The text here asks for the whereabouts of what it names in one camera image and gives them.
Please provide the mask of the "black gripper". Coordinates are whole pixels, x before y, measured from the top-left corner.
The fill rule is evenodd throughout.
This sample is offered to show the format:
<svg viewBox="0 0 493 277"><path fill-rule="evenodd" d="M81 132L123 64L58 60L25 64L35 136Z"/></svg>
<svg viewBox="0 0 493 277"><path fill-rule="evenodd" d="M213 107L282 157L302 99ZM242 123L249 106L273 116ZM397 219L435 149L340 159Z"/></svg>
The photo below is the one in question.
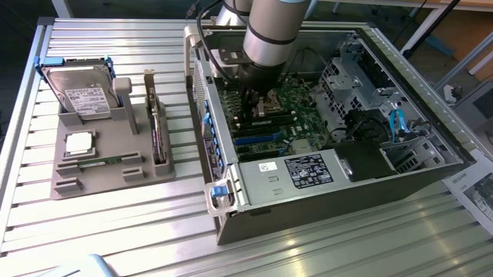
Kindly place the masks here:
<svg viewBox="0 0 493 277"><path fill-rule="evenodd" d="M258 101L277 86L285 65L285 62L276 66L264 66L257 63L244 63L240 65L238 78L241 92L242 95L248 95L249 101Z"/></svg>

